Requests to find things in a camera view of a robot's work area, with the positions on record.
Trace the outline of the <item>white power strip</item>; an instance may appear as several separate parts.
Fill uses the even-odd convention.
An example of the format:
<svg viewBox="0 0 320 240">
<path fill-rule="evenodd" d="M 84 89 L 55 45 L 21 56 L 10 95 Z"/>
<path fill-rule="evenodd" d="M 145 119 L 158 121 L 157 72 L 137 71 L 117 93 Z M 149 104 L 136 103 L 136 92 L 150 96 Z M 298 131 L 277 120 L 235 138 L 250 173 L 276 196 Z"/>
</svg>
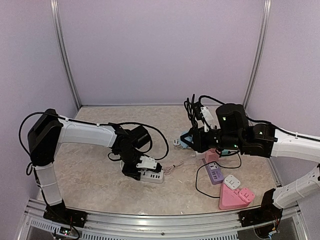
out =
<svg viewBox="0 0 320 240">
<path fill-rule="evenodd" d="M 147 169 L 140 171 L 140 180 L 148 183 L 162 184 L 164 181 L 164 171 L 153 172 Z"/>
</svg>

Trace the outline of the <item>purple power strip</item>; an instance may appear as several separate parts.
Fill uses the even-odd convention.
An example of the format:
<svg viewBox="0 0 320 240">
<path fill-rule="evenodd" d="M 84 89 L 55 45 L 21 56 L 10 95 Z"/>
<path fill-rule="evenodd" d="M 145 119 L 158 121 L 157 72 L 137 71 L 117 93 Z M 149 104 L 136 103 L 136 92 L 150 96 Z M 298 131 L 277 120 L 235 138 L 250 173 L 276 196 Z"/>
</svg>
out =
<svg viewBox="0 0 320 240">
<path fill-rule="evenodd" d="M 221 169 L 215 162 L 206 165 L 205 169 L 213 185 L 221 184 L 224 181 L 224 176 L 221 172 Z"/>
</svg>

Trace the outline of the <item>pink triangular power strip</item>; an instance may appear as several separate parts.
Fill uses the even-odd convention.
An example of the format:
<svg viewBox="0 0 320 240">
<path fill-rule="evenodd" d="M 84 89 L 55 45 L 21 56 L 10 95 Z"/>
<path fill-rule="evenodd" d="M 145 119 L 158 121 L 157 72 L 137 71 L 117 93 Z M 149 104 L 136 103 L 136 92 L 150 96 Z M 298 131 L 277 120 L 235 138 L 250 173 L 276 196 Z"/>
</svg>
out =
<svg viewBox="0 0 320 240">
<path fill-rule="evenodd" d="M 220 186 L 218 207 L 220 210 L 233 210 L 246 208 L 251 202 L 241 197 L 241 189 L 231 189 L 225 183 Z"/>
</svg>

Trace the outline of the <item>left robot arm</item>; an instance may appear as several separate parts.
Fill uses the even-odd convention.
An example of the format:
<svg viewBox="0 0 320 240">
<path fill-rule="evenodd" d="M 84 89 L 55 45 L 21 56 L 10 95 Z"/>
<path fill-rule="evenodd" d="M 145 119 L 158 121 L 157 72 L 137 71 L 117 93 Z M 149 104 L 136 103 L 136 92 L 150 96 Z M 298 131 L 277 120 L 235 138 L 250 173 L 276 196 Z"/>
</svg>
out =
<svg viewBox="0 0 320 240">
<path fill-rule="evenodd" d="M 32 172 L 46 204 L 45 216 L 52 215 L 63 223 L 74 213 L 68 209 L 62 198 L 54 169 L 58 145 L 66 143 L 95 145 L 109 148 L 122 164 L 121 172 L 136 181 L 161 184 L 164 170 L 160 159 L 147 155 L 140 149 L 153 146 L 148 130 L 155 127 L 133 122 L 135 128 L 125 129 L 125 123 L 94 123 L 76 120 L 57 114 L 49 108 L 27 116 L 39 119 L 27 134 L 27 145 L 21 147 L 30 158 Z"/>
</svg>

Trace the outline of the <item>pink cube socket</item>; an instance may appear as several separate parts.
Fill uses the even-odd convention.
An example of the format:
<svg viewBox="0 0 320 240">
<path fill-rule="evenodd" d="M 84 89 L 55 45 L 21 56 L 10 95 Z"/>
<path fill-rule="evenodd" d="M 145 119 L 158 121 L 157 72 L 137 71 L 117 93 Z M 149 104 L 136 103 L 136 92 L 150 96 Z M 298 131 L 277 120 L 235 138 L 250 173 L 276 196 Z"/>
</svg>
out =
<svg viewBox="0 0 320 240">
<path fill-rule="evenodd" d="M 215 148 L 211 148 L 204 153 L 205 163 L 216 162 L 219 160 L 219 154 Z"/>
</svg>

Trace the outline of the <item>teal adapter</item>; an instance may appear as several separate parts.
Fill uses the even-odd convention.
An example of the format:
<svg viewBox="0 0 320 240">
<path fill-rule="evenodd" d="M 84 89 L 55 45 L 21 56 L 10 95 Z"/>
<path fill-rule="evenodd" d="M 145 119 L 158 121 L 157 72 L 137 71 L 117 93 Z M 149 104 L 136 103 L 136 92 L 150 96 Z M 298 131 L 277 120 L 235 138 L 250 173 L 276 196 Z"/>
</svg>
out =
<svg viewBox="0 0 320 240">
<path fill-rule="evenodd" d="M 221 155 L 222 156 L 226 156 L 226 155 L 229 155 L 231 154 L 232 152 L 230 150 L 227 150 L 227 149 L 224 149 L 222 152 L 221 152 Z"/>
</svg>

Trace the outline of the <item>white plug adapter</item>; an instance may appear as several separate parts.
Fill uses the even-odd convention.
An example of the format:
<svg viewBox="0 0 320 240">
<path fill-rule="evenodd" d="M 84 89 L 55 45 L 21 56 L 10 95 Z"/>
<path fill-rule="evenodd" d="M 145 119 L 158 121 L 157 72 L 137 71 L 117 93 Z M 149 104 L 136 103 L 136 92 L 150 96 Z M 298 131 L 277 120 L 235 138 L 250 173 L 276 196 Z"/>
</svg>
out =
<svg viewBox="0 0 320 240">
<path fill-rule="evenodd" d="M 227 175 L 223 183 L 231 190 L 236 190 L 241 185 L 241 181 L 232 174 Z"/>
</svg>

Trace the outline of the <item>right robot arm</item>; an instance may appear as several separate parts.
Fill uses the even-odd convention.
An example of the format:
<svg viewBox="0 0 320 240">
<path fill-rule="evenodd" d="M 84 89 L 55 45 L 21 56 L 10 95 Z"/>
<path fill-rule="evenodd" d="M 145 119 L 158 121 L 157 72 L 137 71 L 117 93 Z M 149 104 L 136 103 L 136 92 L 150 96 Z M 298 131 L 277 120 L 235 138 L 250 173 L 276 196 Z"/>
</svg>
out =
<svg viewBox="0 0 320 240">
<path fill-rule="evenodd" d="M 320 162 L 319 137 L 288 131 L 266 120 L 251 119 L 243 105 L 235 103 L 219 103 L 215 111 L 219 126 L 215 127 L 210 123 L 210 111 L 201 102 L 203 98 L 203 95 L 198 101 L 187 98 L 183 103 L 191 128 L 180 139 L 194 151 L 234 150 L 255 157 Z"/>
</svg>

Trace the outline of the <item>pink plug adapter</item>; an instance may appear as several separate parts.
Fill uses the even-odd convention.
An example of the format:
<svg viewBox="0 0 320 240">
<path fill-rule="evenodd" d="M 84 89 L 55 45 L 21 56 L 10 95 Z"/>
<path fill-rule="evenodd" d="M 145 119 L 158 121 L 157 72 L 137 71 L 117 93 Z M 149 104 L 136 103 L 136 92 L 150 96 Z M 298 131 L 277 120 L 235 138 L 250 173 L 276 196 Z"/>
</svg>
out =
<svg viewBox="0 0 320 240">
<path fill-rule="evenodd" d="M 251 203 L 255 198 L 255 194 L 246 187 L 242 188 L 238 192 L 238 196 L 242 201 L 244 201 L 247 204 Z"/>
</svg>

